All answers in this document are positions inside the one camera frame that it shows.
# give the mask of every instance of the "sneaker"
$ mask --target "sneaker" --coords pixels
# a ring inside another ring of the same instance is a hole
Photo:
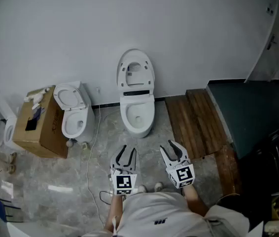
[[[8,156],[8,163],[15,164],[16,158],[17,158],[17,153],[13,152],[11,155]]]
[[[138,188],[138,193],[141,192],[141,193],[147,193],[147,189],[146,187],[142,184],[139,186]]]
[[[164,188],[163,183],[162,182],[158,182],[158,183],[155,184],[154,191],[155,192],[160,192],[163,188]]]

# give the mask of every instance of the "open toilet lid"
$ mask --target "open toilet lid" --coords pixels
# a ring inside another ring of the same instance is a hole
[[[120,93],[154,90],[155,74],[148,56],[139,49],[127,50],[119,60],[116,82]]]
[[[68,84],[57,85],[54,89],[54,98],[62,110],[85,109],[86,104],[75,87]]]

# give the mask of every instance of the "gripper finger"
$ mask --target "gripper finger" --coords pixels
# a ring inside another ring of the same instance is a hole
[[[169,140],[168,142],[170,146],[173,148],[174,153],[178,158],[178,161],[183,161],[188,158],[188,152],[182,145],[172,140]]]
[[[163,146],[159,147],[159,151],[167,167],[175,165],[176,160],[170,158],[169,154],[167,153],[166,149],[164,149]]]
[[[110,167],[111,168],[121,168],[121,165],[119,163],[121,156],[123,155],[125,151],[126,145],[120,147],[111,157],[110,160]]]
[[[130,158],[129,158],[129,162],[128,164],[123,165],[123,168],[127,168],[128,170],[132,170],[135,171],[135,167],[136,167],[136,149],[133,148],[131,154],[130,154]]]

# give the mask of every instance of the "white shirt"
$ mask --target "white shirt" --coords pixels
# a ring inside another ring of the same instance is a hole
[[[122,237],[211,237],[205,219],[219,217],[228,221],[239,236],[249,230],[249,220],[241,213],[215,205],[205,217],[193,213],[186,199],[178,193],[141,193],[128,197],[116,234]],[[102,230],[83,237],[110,237]]]

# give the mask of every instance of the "toilet bowl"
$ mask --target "toilet bowl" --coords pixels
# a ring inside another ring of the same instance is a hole
[[[55,87],[54,98],[64,110],[62,132],[78,143],[91,142],[94,135],[95,115],[90,98],[80,81],[62,83]]]
[[[118,64],[117,86],[122,121],[136,138],[145,137],[155,116],[155,75],[148,56],[138,49],[126,51]]]
[[[4,97],[0,94],[0,113],[7,120],[3,134],[3,142],[6,146],[14,150],[23,151],[22,147],[19,147],[12,141],[13,133],[15,132],[17,122],[17,112],[14,111],[10,105],[6,102]]]

